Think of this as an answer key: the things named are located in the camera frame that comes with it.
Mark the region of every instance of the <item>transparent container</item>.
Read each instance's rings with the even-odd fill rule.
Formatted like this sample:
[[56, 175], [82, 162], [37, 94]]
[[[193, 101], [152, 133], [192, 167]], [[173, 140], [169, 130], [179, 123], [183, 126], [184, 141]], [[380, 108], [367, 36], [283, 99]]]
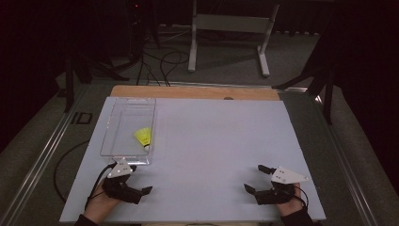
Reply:
[[[118, 98], [108, 120], [101, 155], [116, 161], [125, 158], [129, 165], [149, 165], [152, 143], [143, 144], [142, 137], [152, 137], [155, 103], [153, 98]], [[146, 134], [137, 134], [143, 130]]]

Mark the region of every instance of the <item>white table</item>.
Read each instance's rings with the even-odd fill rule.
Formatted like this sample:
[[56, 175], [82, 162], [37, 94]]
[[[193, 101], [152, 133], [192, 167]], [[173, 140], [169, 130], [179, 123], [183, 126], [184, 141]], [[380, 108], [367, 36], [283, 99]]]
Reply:
[[[109, 158], [100, 151], [117, 97], [109, 97], [76, 175], [61, 222], [76, 221]], [[281, 101], [157, 98], [152, 163], [139, 166], [128, 185], [153, 186], [139, 205], [120, 204], [112, 222], [278, 221], [275, 205], [258, 205], [244, 184], [269, 189], [270, 175], [257, 170], [283, 166], [311, 177]], [[301, 187], [313, 219], [325, 219], [312, 181]]]

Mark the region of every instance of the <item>yellow object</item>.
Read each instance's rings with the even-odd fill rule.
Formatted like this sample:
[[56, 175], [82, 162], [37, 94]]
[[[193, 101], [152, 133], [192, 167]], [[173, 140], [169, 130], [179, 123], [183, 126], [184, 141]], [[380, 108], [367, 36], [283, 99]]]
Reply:
[[151, 142], [151, 128], [145, 127], [135, 131], [135, 138], [140, 141], [146, 151], [150, 148]]

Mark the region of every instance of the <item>person's hand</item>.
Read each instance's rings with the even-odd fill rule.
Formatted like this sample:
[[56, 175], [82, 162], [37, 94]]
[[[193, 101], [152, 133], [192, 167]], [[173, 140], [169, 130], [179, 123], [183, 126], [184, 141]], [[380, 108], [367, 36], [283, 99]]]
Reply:
[[120, 203], [120, 200], [109, 198], [103, 190], [104, 179], [97, 185], [88, 207], [83, 214], [96, 224], [100, 224], [106, 216]]
[[[298, 189], [298, 187], [300, 187], [300, 184], [295, 183], [294, 186], [295, 186], [295, 195], [298, 198], [300, 198], [300, 189]], [[294, 198], [292, 198], [289, 202], [286, 202], [284, 204], [277, 204], [277, 207], [282, 217], [293, 214], [294, 212], [299, 211], [303, 208], [302, 202]]]

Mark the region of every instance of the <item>white metal frame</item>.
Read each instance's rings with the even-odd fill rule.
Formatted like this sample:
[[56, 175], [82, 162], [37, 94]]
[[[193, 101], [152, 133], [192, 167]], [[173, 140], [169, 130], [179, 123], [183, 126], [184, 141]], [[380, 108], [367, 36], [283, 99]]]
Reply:
[[269, 76], [270, 71], [267, 66], [266, 56], [264, 50], [269, 42], [270, 34], [276, 19], [279, 5], [273, 6], [273, 11], [270, 17], [243, 17], [243, 16], [225, 16], [225, 15], [211, 15], [197, 13], [197, 0], [193, 0], [193, 19], [192, 19], [192, 34], [191, 34], [191, 48], [190, 57], [188, 61], [188, 71], [193, 73], [196, 70], [197, 61], [197, 30], [222, 30], [222, 31], [241, 31], [263, 33], [264, 40], [262, 45], [258, 46], [259, 62], [261, 64], [262, 75]]

